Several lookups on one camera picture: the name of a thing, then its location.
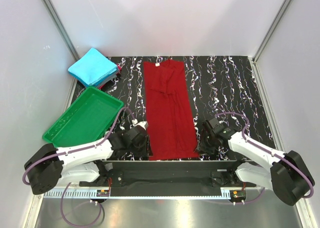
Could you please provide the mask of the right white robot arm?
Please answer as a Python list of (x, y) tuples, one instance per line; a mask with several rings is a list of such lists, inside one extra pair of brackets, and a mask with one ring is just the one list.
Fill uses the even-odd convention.
[(228, 183), (239, 186), (252, 183), (273, 191), (286, 205), (313, 196), (315, 181), (301, 155), (293, 150), (285, 153), (250, 139), (243, 130), (221, 123), (217, 118), (205, 120), (196, 150), (210, 154), (228, 147), (254, 163), (241, 161), (227, 173)]

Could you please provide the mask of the left aluminium frame post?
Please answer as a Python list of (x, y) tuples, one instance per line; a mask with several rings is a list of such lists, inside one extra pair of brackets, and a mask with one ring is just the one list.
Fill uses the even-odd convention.
[(49, 16), (51, 17), (54, 25), (56, 26), (61, 38), (63, 39), (68, 51), (71, 53), (73, 59), (75, 61), (78, 61), (80, 59), (80, 56), (66, 30), (64, 27), (58, 12), (56, 11), (54, 4), (51, 0), (41, 0), (46, 8), (46, 10), (49, 13)]

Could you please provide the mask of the aluminium frame post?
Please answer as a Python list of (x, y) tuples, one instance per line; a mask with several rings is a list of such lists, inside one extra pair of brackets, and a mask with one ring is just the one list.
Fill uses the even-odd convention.
[(270, 27), (268, 28), (261, 44), (259, 45), (255, 55), (252, 57), (252, 61), (256, 64), (261, 57), (263, 51), (265, 50), (266, 46), (268, 45), (270, 39), (272, 38), (273, 34), (277, 30), (280, 22), (282, 21), (283, 17), (285, 16), (287, 10), (289, 9), (293, 0), (283, 0), (279, 10), (277, 11)]
[(80, 56), (66, 30), (64, 27), (58, 12), (56, 11), (54, 4), (51, 0), (41, 0), (46, 8), (46, 10), (49, 13), (49, 16), (51, 17), (54, 25), (56, 26), (61, 38), (63, 39), (68, 51), (71, 53), (73, 59), (75, 61), (78, 61), (80, 59)]

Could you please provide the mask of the folded grey shirt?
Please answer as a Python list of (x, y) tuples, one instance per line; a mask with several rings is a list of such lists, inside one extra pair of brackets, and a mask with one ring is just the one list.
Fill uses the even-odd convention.
[(101, 89), (106, 83), (108, 83), (109, 81), (111, 81), (112, 79), (117, 77), (118, 72), (114, 72), (111, 75), (109, 75), (107, 78), (105, 78), (100, 84), (98, 84), (96, 87), (98, 89)]

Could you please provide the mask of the right aluminium frame post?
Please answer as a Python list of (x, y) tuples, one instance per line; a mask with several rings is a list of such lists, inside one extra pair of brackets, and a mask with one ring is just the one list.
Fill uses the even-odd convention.
[(263, 51), (265, 50), (266, 46), (268, 45), (270, 39), (272, 38), (273, 34), (277, 30), (280, 22), (282, 21), (283, 17), (285, 16), (287, 10), (289, 9), (293, 0), (283, 0), (279, 10), (277, 11), (270, 27), (268, 28), (261, 44), (259, 45), (255, 55), (252, 57), (252, 61), (256, 64), (261, 57)]

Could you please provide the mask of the green plastic tray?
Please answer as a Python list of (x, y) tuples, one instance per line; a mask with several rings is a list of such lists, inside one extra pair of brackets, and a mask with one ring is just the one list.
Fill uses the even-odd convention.
[(88, 87), (42, 135), (55, 147), (72, 147), (102, 138), (124, 103), (95, 88)]

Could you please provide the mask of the folded light blue shirt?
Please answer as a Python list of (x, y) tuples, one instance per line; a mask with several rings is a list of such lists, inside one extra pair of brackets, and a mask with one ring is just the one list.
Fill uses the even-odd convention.
[(71, 65), (67, 71), (85, 87), (97, 87), (106, 79), (117, 74), (118, 65), (97, 49), (91, 48), (82, 58)]

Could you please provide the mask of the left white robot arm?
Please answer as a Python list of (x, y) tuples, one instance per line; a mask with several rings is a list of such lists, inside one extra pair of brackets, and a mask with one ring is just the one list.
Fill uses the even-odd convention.
[(83, 183), (103, 186), (108, 174), (100, 161), (120, 158), (128, 153), (148, 155), (148, 122), (136, 122), (129, 130), (108, 133), (96, 141), (56, 148), (43, 145), (25, 164), (22, 176), (34, 195), (42, 195), (57, 185)]

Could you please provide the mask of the red t shirt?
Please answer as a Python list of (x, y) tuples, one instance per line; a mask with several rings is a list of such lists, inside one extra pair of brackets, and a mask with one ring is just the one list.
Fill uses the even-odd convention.
[(151, 161), (196, 158), (198, 141), (182, 61), (144, 62)]

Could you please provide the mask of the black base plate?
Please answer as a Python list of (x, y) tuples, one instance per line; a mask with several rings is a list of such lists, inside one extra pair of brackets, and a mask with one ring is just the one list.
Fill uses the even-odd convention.
[(109, 187), (123, 190), (198, 190), (212, 188), (242, 189), (253, 187), (244, 184), (233, 173), (240, 161), (100, 161), (105, 174), (95, 185), (82, 187)]

